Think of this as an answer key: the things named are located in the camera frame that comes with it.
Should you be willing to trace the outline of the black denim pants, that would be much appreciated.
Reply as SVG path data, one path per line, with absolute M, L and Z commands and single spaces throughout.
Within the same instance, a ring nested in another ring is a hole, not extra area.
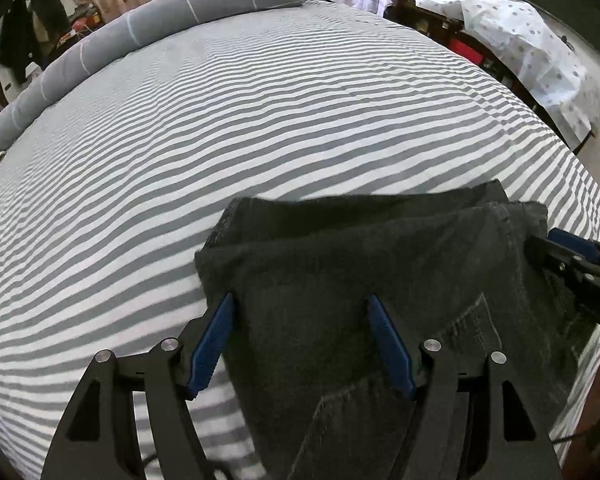
M 490 353 L 549 430 L 594 325 L 524 243 L 546 208 L 496 181 L 437 194 L 238 198 L 195 264 L 234 304 L 223 352 L 271 479 L 385 479 L 436 340 L 477 376 Z

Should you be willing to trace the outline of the white dotted cover cloth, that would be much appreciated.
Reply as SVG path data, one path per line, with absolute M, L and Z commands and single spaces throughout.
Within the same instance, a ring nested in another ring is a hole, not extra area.
M 461 21 L 464 31 L 487 47 L 544 108 L 570 148 L 578 148 L 592 132 L 600 117 L 596 83 L 531 4 L 417 0 L 416 6 Z

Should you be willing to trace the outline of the grey white striped bedsheet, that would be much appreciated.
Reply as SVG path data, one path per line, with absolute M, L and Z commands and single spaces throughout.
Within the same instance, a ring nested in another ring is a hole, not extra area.
M 239 195 L 298 200 L 496 179 L 600 240 L 600 188 L 460 56 L 310 1 L 125 55 L 44 110 L 0 162 L 0 447 L 40 476 L 84 368 L 177 334 L 194 253 Z

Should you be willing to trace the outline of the grey rolled duvet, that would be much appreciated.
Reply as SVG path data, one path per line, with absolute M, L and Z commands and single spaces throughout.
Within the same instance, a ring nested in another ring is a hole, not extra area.
M 0 113 L 0 151 L 8 150 L 47 107 L 131 52 L 197 25 L 301 6 L 306 0 L 152 0 L 79 41 Z

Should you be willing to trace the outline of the hanging dark coats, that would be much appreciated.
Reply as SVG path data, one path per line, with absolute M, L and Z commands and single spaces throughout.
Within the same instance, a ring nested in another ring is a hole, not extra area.
M 27 67 L 35 63 L 44 68 L 50 51 L 69 28 L 60 0 L 14 0 L 2 19 L 0 64 L 17 84 L 24 84 Z

